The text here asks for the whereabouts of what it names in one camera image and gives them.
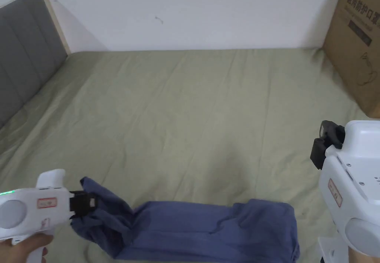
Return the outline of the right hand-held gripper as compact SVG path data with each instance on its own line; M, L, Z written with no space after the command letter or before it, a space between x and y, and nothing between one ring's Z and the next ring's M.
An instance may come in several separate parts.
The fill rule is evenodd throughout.
M337 235L319 237L322 263L348 263L348 248L380 255L380 123L322 121L310 159Z

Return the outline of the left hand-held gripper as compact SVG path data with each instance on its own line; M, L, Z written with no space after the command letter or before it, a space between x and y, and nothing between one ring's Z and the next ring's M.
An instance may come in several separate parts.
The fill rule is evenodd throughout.
M43 172L34 188L1 193L0 240L16 245L36 233L53 235L57 226L93 212L96 195L69 191L63 185L64 177L64 169Z

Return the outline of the person's right hand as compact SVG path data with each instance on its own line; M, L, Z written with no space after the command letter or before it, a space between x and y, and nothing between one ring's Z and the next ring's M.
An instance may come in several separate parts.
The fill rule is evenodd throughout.
M355 251L352 248L348 248L348 261L349 263L379 263L379 257L371 257L361 252Z

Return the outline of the person's left hand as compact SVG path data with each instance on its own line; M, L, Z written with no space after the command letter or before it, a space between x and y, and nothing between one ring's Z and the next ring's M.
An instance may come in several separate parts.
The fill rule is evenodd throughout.
M12 245L12 240L0 242L0 262L1 263L26 263L29 254L38 248L43 248L41 263L45 263L44 258L48 250L46 248L53 241L54 236L45 233L36 233L24 241Z

